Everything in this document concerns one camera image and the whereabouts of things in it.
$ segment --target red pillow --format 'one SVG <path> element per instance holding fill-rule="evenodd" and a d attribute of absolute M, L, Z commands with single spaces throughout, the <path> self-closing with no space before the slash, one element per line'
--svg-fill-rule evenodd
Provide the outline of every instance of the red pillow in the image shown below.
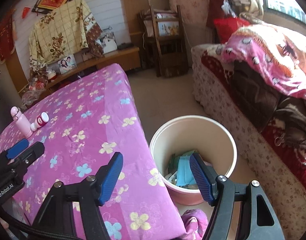
<path fill-rule="evenodd" d="M 240 27 L 248 26 L 250 23 L 242 18 L 225 18 L 225 19 L 214 19 L 214 25 L 216 27 L 217 34 L 219 35 L 220 42 L 226 43 L 231 35 L 237 31 Z"/>

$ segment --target red pennant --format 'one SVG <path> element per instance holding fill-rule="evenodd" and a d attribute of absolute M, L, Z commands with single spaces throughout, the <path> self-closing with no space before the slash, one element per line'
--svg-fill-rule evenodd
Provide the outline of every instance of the red pennant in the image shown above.
<path fill-rule="evenodd" d="M 23 12 L 22 12 L 22 19 L 26 17 L 30 9 L 31 9 L 30 7 L 24 7 Z"/>

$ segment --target white paneled wall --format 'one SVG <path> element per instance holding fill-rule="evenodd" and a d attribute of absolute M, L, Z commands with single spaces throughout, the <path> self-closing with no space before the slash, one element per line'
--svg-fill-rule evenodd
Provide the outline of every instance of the white paneled wall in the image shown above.
<path fill-rule="evenodd" d="M 21 0 L 15 6 L 16 11 L 13 15 L 18 37 L 15 41 L 15 47 L 26 78 L 29 77 L 29 34 L 33 29 L 34 23 L 43 14 L 38 14 L 37 16 L 36 13 L 29 12 L 26 18 L 22 19 L 22 11 L 24 7 L 33 7 L 36 1 Z M 112 27 L 117 44 L 131 41 L 122 0 L 85 1 L 102 29 L 108 26 Z"/>

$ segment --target tile floor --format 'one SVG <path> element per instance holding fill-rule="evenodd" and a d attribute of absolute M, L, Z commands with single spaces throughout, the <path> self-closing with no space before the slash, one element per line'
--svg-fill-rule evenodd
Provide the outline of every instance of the tile floor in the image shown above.
<path fill-rule="evenodd" d="M 196 114 L 206 116 L 192 95 L 192 70 L 176 78 L 157 78 L 153 69 L 130 73 L 128 75 L 135 104 L 148 144 L 154 133 L 165 122 L 182 115 Z M 249 183 L 256 179 L 244 159 L 238 157 L 237 165 L 230 179 L 238 183 Z M 182 214 L 187 209 L 200 208 L 211 217 L 213 208 L 206 202 L 197 206 L 183 206 L 175 203 Z M 239 203 L 234 205 L 229 240 L 235 239 L 239 216 Z"/>

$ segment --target trash can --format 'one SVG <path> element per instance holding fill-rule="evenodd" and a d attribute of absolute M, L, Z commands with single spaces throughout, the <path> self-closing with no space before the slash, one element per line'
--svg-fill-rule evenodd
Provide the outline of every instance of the trash can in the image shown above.
<path fill-rule="evenodd" d="M 198 189 L 178 187 L 164 178 L 172 154 L 197 149 L 202 159 L 213 165 L 219 175 L 229 177 L 236 165 L 237 149 L 233 137 L 211 118 L 186 115 L 172 119 L 154 134 L 150 151 L 173 201 L 183 205 L 203 202 Z"/>

